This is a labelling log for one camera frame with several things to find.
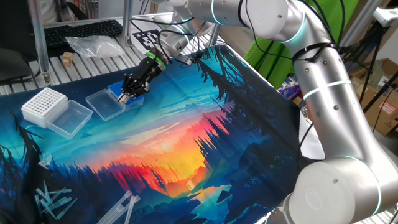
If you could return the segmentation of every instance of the plastic lid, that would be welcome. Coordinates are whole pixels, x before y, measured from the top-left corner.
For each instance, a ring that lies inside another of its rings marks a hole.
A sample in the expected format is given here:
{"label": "plastic lid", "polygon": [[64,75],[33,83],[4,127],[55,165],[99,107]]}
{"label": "plastic lid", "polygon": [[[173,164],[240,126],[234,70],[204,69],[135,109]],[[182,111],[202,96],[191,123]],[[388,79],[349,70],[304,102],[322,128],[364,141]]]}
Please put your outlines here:
{"label": "plastic lid", "polygon": [[126,106],[120,104],[108,90],[87,96],[86,101],[104,121],[109,121],[126,110]]}
{"label": "plastic lid", "polygon": [[47,121],[50,130],[71,139],[91,119],[93,111],[70,100]]}

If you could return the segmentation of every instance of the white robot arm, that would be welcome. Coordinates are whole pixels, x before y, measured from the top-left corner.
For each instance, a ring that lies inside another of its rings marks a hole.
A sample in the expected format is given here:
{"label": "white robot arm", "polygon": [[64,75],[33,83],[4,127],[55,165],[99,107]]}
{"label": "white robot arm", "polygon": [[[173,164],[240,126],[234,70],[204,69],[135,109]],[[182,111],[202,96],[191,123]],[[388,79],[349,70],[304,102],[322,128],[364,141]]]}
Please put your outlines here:
{"label": "white robot arm", "polygon": [[[167,30],[203,35],[214,23],[246,26],[259,37],[282,42],[294,55],[294,69],[326,159],[301,171],[294,191],[264,217],[266,224],[349,224],[398,202],[398,168],[374,138],[336,45],[310,8],[298,0],[170,2],[174,22],[190,21]],[[149,55],[166,64],[164,53],[177,56],[191,38],[164,32],[164,49],[152,49]]]}

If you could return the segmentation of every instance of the keyboard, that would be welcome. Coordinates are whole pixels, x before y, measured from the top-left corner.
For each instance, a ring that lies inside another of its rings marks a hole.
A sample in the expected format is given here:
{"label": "keyboard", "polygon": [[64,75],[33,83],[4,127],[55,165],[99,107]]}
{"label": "keyboard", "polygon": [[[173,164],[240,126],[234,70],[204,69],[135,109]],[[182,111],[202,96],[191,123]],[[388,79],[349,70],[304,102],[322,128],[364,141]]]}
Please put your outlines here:
{"label": "keyboard", "polygon": [[122,33],[122,25],[116,20],[95,22],[80,26],[60,26],[44,29],[47,47],[56,48],[68,45],[65,37],[89,37],[92,35],[117,35]]}

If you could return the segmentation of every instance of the green cloth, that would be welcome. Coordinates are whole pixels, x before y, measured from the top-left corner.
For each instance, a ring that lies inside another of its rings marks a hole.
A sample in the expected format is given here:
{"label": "green cloth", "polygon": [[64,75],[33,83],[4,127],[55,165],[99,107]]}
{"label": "green cloth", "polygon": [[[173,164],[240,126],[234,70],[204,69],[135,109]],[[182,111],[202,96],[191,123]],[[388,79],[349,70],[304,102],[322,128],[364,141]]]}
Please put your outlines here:
{"label": "green cloth", "polygon": [[[346,10],[346,24],[354,13],[355,7],[359,0],[344,0]],[[306,0],[309,5],[313,6],[311,0]],[[341,28],[341,20],[343,19],[343,13],[341,11],[341,5],[339,0],[318,0],[323,12],[325,13],[326,19],[329,23],[331,32],[338,40],[338,36]],[[267,52],[269,49],[270,54],[283,55],[291,58],[290,52],[287,48],[278,42],[271,40],[264,40],[260,37],[257,38],[257,43],[260,48]],[[271,85],[278,88],[285,81],[286,77],[290,73],[294,73],[292,61],[286,58],[266,55],[264,52],[258,49],[256,43],[253,43],[244,59],[255,68],[264,78],[266,78]]]}

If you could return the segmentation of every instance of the cable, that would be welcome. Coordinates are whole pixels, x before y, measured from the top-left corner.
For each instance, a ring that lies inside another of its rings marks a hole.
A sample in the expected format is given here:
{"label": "cable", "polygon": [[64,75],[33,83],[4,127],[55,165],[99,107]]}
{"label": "cable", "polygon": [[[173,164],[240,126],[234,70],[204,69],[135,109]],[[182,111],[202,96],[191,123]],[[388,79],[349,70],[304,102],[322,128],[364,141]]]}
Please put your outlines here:
{"label": "cable", "polygon": [[340,35],[338,36],[337,45],[340,45],[341,38],[343,37],[344,26],[346,25],[346,8],[344,6],[343,0],[340,0],[341,12],[343,13],[343,18],[341,19]]}
{"label": "cable", "polygon": [[1,82],[0,82],[0,85],[10,85],[10,84],[25,83],[25,82],[28,82],[28,81],[33,80],[34,78],[38,77],[39,75],[40,75],[40,69],[39,69],[39,71],[37,71],[37,73],[36,73],[34,76],[32,76],[32,77],[30,77],[30,78],[26,78],[26,79],[18,80],[18,81],[4,80],[4,81],[1,81]]}
{"label": "cable", "polygon": [[142,9],[144,8],[144,4],[145,4],[145,0],[142,1],[141,9],[139,10],[139,15],[141,15]]}
{"label": "cable", "polygon": [[189,60],[189,58],[191,57],[191,54],[193,54],[193,50],[195,49],[195,37],[197,37],[197,39],[198,39],[198,51],[200,50],[200,40],[199,40],[198,34],[202,30],[202,28],[205,26],[205,24],[206,24],[206,21],[201,25],[201,27],[199,28],[198,32],[193,36],[193,38],[192,38],[193,39],[193,43],[192,43],[191,53],[190,53],[189,57],[184,61],[184,63],[181,63],[180,67],[183,68],[183,65]]}
{"label": "cable", "polygon": [[308,127],[308,129],[307,129],[307,131],[305,132],[303,138],[301,139],[300,144],[298,145],[298,151],[297,151],[297,166],[298,166],[298,169],[299,169],[299,170],[302,170],[301,167],[300,167],[300,164],[299,164],[299,159],[300,159],[300,157],[302,157],[301,146],[303,145],[303,142],[304,142],[304,140],[305,140],[305,137],[307,137],[307,135],[309,134],[309,132],[310,132],[312,126],[313,126],[313,123]]}
{"label": "cable", "polygon": [[380,114],[381,114],[381,111],[383,110],[384,104],[387,102],[387,99],[390,97],[391,93],[392,93],[394,90],[395,90],[395,88],[393,88],[393,89],[390,91],[390,93],[387,95],[386,99],[384,100],[383,104],[381,105],[381,108],[380,108],[379,114],[378,114],[378,116],[377,116],[376,122],[374,123],[374,127],[373,127],[372,133],[374,133],[374,130],[376,129],[376,125],[377,125],[377,122],[379,121]]}
{"label": "cable", "polygon": [[396,219],[397,215],[398,215],[398,210],[396,210],[394,216],[391,218],[391,220],[388,224],[392,224],[392,222]]}
{"label": "cable", "polygon": [[150,22],[150,23],[160,24],[160,25],[182,25],[182,24],[186,24],[187,22],[191,21],[192,19],[193,19],[193,17],[188,19],[188,20],[186,20],[186,21],[183,21],[183,22],[172,22],[172,23],[150,21],[150,20],[147,20],[147,19],[138,19],[138,18],[131,18],[130,21],[143,21],[143,22]]}
{"label": "cable", "polygon": [[147,0],[147,4],[145,5],[145,9],[144,9],[144,12],[142,12],[142,15],[145,14],[145,11],[147,10],[147,7],[148,7],[148,3],[149,3],[149,0]]}
{"label": "cable", "polygon": [[[253,23],[251,22],[251,19],[250,19],[250,16],[249,16],[249,12],[248,12],[248,1],[246,1],[245,10],[246,10],[246,15],[248,16],[248,19],[249,19],[249,22],[250,22],[251,29],[253,30],[254,42],[256,43],[257,48],[258,48],[262,53],[264,53],[264,54],[273,55],[273,56],[278,57],[278,55],[268,53],[268,52],[266,52],[265,50],[262,50],[262,49],[260,48],[260,45],[259,45],[259,43],[257,42],[257,38],[256,38],[256,31],[254,30]],[[282,55],[280,55],[279,57],[281,57],[281,58],[286,58],[286,59],[291,60],[291,58],[288,58],[288,57],[285,57],[285,56],[282,56]]]}
{"label": "cable", "polygon": [[312,0],[312,2],[314,3],[314,5],[317,7],[319,13],[321,14],[322,20],[325,22],[324,26],[326,26],[329,30],[331,30],[331,29],[330,29],[330,26],[329,26],[329,23],[328,23],[328,19],[326,18],[325,13],[323,13],[323,9],[321,8],[321,5],[319,5],[319,3],[318,3],[317,0]]}
{"label": "cable", "polygon": [[329,26],[326,24],[326,22],[319,16],[318,12],[311,7],[309,4],[307,4],[305,1],[302,1],[303,4],[305,4],[317,17],[318,19],[322,22],[323,26],[325,27],[325,30],[328,32],[330,39],[332,40],[333,43],[336,43],[335,38],[333,37],[333,34],[331,33],[331,30]]}
{"label": "cable", "polygon": [[[150,41],[151,44],[154,46],[154,48],[156,49],[156,52],[157,52],[156,45],[155,45],[155,43],[152,41],[152,39],[151,39],[146,33],[144,33],[144,31],[142,31],[137,25],[135,25],[135,23],[134,23],[133,21],[143,21],[143,22],[150,22],[150,23],[161,24],[161,25],[181,25],[181,24],[184,24],[184,23],[187,23],[187,22],[191,21],[192,19],[193,19],[193,18],[190,18],[190,19],[188,19],[188,20],[186,20],[186,21],[183,21],[183,22],[166,23],[166,22],[150,21],[150,20],[147,20],[147,19],[132,18],[132,19],[130,19],[130,22],[131,22],[131,24],[132,24],[135,28],[138,29],[139,32],[143,33],[143,34],[149,39],[149,41]],[[167,58],[168,62],[170,63],[170,62],[171,62],[171,59],[170,59],[170,57],[166,54],[165,50],[163,49],[162,44],[160,43],[160,35],[161,35],[162,32],[164,32],[164,30],[162,30],[162,31],[159,32],[159,36],[158,36],[158,38],[157,38],[157,39],[158,39],[158,44],[159,44],[160,49],[162,49],[163,54],[164,54],[165,57]]]}
{"label": "cable", "polygon": [[160,42],[160,37],[162,36],[162,33],[163,33],[163,32],[170,32],[170,33],[178,34],[178,35],[192,35],[192,34],[184,34],[184,33],[175,32],[175,31],[172,31],[172,30],[162,30],[162,31],[159,32],[159,36],[157,37],[157,42],[158,42],[158,44],[159,44],[159,47],[160,47],[160,49],[162,50],[163,54],[166,56],[167,61],[168,61],[169,63],[173,63],[173,61],[171,60],[171,58],[167,55],[166,51],[163,49],[162,43]]}

